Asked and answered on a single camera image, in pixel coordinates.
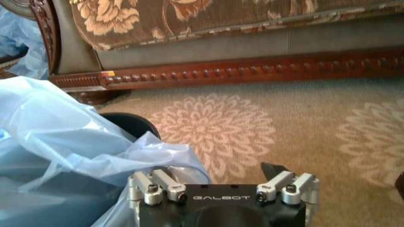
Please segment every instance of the carved wooden trim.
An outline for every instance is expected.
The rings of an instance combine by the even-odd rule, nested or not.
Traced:
[[[203,84],[388,77],[404,75],[404,47],[390,50],[292,55],[163,65],[95,73],[59,75],[60,88],[99,86],[140,89]]]
[[[51,0],[30,0],[30,8],[43,35],[52,74],[60,60],[60,28],[54,3]]]

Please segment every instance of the carpet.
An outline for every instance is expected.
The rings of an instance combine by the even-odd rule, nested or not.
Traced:
[[[215,183],[263,183],[260,162],[322,181],[316,227],[403,227],[404,79],[138,90],[99,110],[139,114],[188,143]]]

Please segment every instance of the floral upholstery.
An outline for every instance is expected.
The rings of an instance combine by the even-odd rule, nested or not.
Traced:
[[[255,33],[404,11],[404,0],[71,0],[98,50]]]

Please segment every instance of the plastic bag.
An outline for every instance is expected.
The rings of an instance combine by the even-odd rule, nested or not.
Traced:
[[[198,173],[184,173],[186,179],[211,182],[188,145],[166,144],[150,132],[134,143],[48,81],[2,80],[0,105],[0,128],[10,134],[0,139],[0,226],[88,226],[99,217],[98,226],[124,221],[127,178],[154,166],[186,166]]]
[[[11,13],[0,6],[0,57],[15,56],[28,47],[27,55],[8,72],[36,79],[48,78],[48,59],[36,21]]]

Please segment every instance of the screw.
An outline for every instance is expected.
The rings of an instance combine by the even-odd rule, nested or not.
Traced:
[[[288,184],[288,185],[286,186],[286,191],[287,191],[288,193],[296,193],[296,185]]]
[[[158,190],[159,190],[159,185],[155,184],[155,183],[150,184],[147,192],[148,193],[155,193],[155,192],[158,192]]]
[[[256,199],[258,199],[258,202],[259,203],[266,203],[266,200],[267,200],[267,196],[263,192],[259,192],[258,195],[256,195]]]

